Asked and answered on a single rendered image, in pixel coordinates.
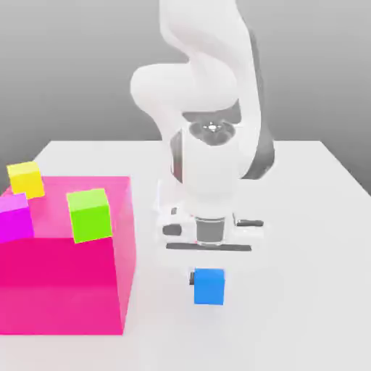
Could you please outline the large pink box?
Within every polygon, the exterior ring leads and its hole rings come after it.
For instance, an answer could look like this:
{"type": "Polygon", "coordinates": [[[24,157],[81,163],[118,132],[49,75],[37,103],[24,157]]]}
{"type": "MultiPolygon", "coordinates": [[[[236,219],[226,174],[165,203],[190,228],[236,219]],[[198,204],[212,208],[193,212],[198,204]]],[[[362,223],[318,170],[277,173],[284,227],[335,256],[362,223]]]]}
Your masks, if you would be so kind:
{"type": "Polygon", "coordinates": [[[32,238],[0,243],[0,335],[122,335],[136,266],[130,178],[43,178],[32,238]],[[102,188],[110,238],[76,243],[67,194],[102,188]]]}

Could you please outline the small blue cube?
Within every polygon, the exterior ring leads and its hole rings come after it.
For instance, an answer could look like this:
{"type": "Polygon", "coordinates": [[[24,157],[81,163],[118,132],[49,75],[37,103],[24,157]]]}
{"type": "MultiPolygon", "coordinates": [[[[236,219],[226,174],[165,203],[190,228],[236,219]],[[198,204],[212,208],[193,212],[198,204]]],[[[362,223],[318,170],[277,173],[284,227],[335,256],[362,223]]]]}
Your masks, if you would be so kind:
{"type": "Polygon", "coordinates": [[[225,271],[196,268],[193,277],[194,304],[223,305],[225,271]]]}

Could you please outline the small magenta cube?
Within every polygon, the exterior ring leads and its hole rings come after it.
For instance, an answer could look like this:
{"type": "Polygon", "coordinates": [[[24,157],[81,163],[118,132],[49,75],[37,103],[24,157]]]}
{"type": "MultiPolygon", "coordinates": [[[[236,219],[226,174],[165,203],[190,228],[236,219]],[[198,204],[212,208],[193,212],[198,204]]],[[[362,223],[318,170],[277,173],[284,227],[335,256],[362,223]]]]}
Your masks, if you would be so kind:
{"type": "Polygon", "coordinates": [[[0,196],[0,243],[34,236],[30,207],[24,193],[0,196]]]}

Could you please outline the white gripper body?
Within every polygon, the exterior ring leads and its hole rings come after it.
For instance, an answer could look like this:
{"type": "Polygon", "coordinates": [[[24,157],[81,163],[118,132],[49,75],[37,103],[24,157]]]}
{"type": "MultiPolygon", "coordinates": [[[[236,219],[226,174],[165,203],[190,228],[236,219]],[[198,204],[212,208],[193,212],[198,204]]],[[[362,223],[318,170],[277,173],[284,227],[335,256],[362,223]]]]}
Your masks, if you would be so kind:
{"type": "Polygon", "coordinates": [[[171,242],[162,248],[162,264],[177,268],[244,269],[254,258],[248,245],[222,244],[201,246],[197,243],[171,242]]]}

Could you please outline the small green cube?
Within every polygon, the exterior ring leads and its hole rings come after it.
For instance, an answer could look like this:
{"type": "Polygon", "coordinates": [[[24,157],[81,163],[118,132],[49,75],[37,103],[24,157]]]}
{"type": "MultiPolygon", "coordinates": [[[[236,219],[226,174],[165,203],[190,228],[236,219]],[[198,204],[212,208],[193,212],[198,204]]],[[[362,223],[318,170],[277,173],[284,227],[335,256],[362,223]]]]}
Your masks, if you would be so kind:
{"type": "Polygon", "coordinates": [[[103,188],[67,193],[75,243],[112,237],[110,206],[103,188]]]}

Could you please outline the small yellow cube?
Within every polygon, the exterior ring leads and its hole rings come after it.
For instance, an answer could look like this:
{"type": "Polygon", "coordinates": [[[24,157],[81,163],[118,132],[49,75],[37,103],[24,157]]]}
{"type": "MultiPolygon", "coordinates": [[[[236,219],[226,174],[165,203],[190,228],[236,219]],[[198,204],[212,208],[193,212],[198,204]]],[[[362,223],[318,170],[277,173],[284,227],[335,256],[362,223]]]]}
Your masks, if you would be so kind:
{"type": "Polygon", "coordinates": [[[44,197],[41,172],[36,162],[7,165],[7,173],[13,194],[24,193],[27,199],[44,197]]]}

